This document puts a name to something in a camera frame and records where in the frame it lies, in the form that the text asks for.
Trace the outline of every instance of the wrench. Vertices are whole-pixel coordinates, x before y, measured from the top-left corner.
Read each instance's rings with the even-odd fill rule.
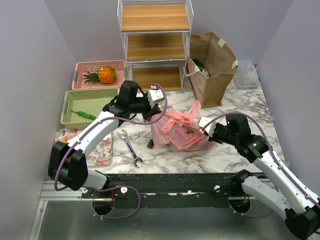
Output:
[[[132,148],[129,139],[128,139],[128,135],[127,132],[125,130],[122,130],[122,133],[117,132],[118,136],[120,138],[122,138],[127,146],[127,148],[129,149],[129,152],[131,153],[132,159],[133,159],[133,166],[135,166],[137,169],[139,168],[137,162],[140,161],[142,164],[144,164],[144,161],[137,156],[137,154],[135,153],[134,149]]]

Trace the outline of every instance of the green vegetable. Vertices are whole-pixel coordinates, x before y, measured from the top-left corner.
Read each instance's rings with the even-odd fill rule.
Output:
[[[75,114],[78,114],[79,116],[82,116],[86,119],[91,119],[91,120],[96,120],[97,118],[93,115],[90,115],[88,113],[85,113],[84,111],[72,111],[71,112],[75,113]]]
[[[195,58],[195,59],[192,59],[192,61],[195,63],[195,65],[197,65],[197,67],[200,69],[200,71],[204,75],[206,75],[208,78],[211,77],[208,69],[206,68],[206,66],[202,62],[199,61],[199,59]]]

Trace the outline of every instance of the white wall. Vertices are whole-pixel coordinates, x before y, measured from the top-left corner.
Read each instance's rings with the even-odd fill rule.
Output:
[[[75,60],[123,59],[117,0],[44,0]],[[192,0],[195,34],[214,31],[257,63],[293,0]]]
[[[319,13],[319,0],[295,0],[257,68],[285,159],[318,195]]]
[[[74,58],[42,0],[0,3],[0,239],[26,240]]]

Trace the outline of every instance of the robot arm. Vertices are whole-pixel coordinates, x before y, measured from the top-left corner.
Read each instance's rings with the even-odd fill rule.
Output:
[[[199,125],[205,127],[209,141],[235,146],[241,156],[262,170],[280,192],[255,176],[242,181],[242,190],[278,213],[296,237],[307,239],[320,227],[319,196],[307,188],[274,151],[270,151],[262,136],[251,133],[244,115],[227,114],[225,118],[226,126],[217,122],[208,125],[210,119],[206,117],[201,118]]]
[[[138,89],[142,97],[137,97]],[[54,179],[59,165],[70,150],[68,159],[63,163],[58,181],[72,190],[81,187],[100,190],[104,187],[107,177],[97,171],[87,168],[86,158],[92,150],[103,140],[103,138],[117,129],[122,119],[129,119],[131,114],[141,113],[143,119],[149,120],[155,114],[161,113],[158,103],[164,100],[164,93],[158,89],[151,89],[144,93],[134,81],[124,81],[121,85],[119,95],[110,103],[105,105],[102,112],[85,130],[69,140],[66,144],[57,142],[53,145],[48,168],[48,175]]]

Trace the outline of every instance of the plastic bag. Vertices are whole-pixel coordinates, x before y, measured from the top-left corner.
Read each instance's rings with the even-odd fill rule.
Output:
[[[170,109],[156,123],[151,125],[151,133],[154,145],[161,147],[171,144],[179,151],[199,151],[206,150],[215,145],[208,141],[208,137],[199,132],[200,127],[194,120],[199,116],[201,104],[195,101],[187,113]]]

